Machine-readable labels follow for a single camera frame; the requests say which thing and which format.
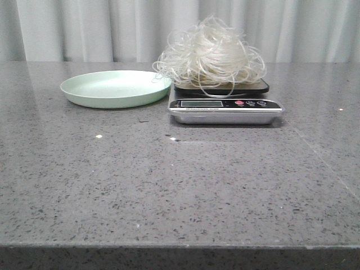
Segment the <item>plate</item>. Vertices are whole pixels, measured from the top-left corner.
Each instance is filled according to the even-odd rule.
[[[60,85],[65,97],[78,105],[119,109],[137,107],[162,99],[172,81],[151,71],[112,70],[70,78]]]

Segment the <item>countertop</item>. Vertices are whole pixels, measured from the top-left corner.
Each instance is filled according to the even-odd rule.
[[[267,66],[283,116],[216,126],[177,123],[167,97],[102,110],[59,88],[151,64],[0,62],[0,246],[333,248],[360,262],[360,64]]]

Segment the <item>scale button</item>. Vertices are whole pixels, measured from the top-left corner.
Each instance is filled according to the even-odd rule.
[[[257,102],[257,104],[259,104],[259,105],[261,105],[261,106],[265,106],[265,105],[266,105],[266,102],[263,101],[263,100],[259,100],[259,101]]]

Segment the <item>white noodles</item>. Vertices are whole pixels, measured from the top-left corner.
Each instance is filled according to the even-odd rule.
[[[233,84],[233,90],[236,83],[255,83],[266,74],[257,49],[213,16],[188,31],[172,32],[153,67],[176,84],[190,84],[203,91],[227,83]]]

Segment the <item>digital kitchen scale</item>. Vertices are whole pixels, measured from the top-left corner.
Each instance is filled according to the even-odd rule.
[[[246,85],[247,89],[239,89],[242,86],[238,86],[234,89],[236,94],[227,98],[208,97],[201,94],[200,89],[194,93],[175,85],[170,92],[168,110],[177,122],[184,124],[270,124],[283,113],[284,108],[272,100],[244,96],[267,92],[268,85],[264,81],[261,83],[266,89],[251,88],[251,84]],[[213,89],[211,94],[225,95],[226,92],[222,89],[218,93]]]

